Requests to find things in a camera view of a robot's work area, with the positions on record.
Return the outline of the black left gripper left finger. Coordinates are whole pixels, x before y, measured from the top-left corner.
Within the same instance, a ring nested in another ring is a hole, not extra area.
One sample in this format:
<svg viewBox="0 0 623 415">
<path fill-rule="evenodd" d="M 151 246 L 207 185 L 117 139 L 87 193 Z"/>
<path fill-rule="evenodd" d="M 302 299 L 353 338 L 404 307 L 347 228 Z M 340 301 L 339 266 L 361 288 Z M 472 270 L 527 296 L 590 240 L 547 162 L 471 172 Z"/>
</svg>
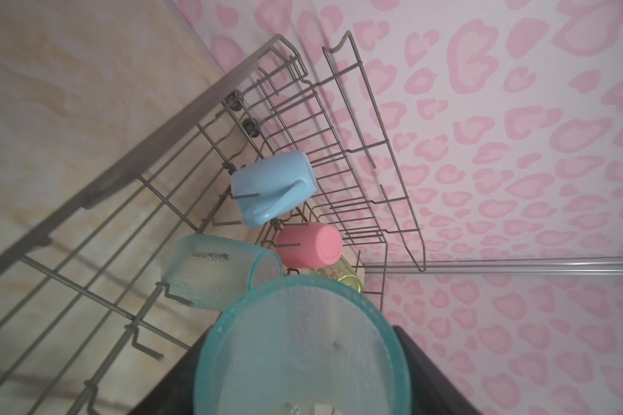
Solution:
<svg viewBox="0 0 623 415">
<path fill-rule="evenodd" d="M 207 329 L 161 382 L 129 415 L 192 415 L 194 380 L 202 348 L 213 327 Z"/>
</svg>

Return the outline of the teal translucent cup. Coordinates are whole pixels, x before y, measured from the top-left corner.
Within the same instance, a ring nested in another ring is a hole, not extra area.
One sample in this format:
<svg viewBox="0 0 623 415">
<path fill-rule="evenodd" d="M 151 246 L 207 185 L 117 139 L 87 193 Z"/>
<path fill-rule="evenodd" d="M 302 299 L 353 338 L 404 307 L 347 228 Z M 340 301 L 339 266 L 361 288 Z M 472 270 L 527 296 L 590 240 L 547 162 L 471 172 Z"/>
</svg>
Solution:
<svg viewBox="0 0 623 415">
<path fill-rule="evenodd" d="M 251 290 L 202 347 L 197 414 L 409 414 L 408 364 L 396 332 L 363 294 L 294 275 Z"/>
<path fill-rule="evenodd" d="M 208 311 L 225 311 L 254 287 L 283 275 L 280 256 L 239 240 L 194 233 L 181 238 L 162 263 L 166 296 Z"/>
</svg>

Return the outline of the white blue ceramic mug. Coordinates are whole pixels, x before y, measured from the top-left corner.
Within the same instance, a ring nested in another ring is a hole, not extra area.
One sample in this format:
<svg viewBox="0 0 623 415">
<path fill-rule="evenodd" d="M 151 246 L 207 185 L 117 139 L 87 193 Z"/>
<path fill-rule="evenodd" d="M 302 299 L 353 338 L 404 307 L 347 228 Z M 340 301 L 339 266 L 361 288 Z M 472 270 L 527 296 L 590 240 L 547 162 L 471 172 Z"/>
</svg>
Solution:
<svg viewBox="0 0 623 415">
<path fill-rule="evenodd" d="M 272 155 L 231 176 L 242 222 L 257 228 L 299 207 L 318 191 L 313 167 L 301 150 Z"/>
</svg>

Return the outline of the yellow-green translucent cup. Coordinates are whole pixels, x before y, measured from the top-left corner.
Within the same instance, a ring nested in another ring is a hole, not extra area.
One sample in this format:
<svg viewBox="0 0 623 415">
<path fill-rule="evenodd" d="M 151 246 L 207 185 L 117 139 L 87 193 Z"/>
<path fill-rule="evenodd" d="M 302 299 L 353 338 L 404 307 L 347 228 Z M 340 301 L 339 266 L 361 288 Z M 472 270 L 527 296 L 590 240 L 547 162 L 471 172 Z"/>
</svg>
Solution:
<svg viewBox="0 0 623 415">
<path fill-rule="evenodd" d="M 357 292 L 363 292 L 363 280 L 361 280 L 355 268 L 344 257 L 341 257 L 331 266 L 311 269 L 310 272 L 314 275 L 336 280 Z"/>
</svg>

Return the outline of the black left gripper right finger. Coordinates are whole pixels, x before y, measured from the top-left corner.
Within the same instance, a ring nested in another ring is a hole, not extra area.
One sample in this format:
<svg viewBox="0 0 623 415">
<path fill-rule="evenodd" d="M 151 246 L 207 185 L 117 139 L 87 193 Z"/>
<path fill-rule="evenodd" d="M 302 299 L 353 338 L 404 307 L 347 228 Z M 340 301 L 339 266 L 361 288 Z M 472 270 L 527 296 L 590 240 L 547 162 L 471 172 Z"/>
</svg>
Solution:
<svg viewBox="0 0 623 415">
<path fill-rule="evenodd" d="M 412 414 L 481 415 L 402 327 L 394 326 L 393 329 L 406 357 Z"/>
</svg>

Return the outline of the pink plastic cup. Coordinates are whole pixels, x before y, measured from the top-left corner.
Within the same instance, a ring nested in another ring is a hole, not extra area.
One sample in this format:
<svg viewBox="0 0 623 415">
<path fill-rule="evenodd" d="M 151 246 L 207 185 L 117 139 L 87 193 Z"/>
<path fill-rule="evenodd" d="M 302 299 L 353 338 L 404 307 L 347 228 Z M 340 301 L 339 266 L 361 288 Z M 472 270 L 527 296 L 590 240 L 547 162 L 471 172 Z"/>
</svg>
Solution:
<svg viewBox="0 0 623 415">
<path fill-rule="evenodd" d="M 318 269 L 337 263 L 343 254 L 344 243 L 334 226 L 310 222 L 284 227 L 274 248 L 286 267 Z"/>
</svg>

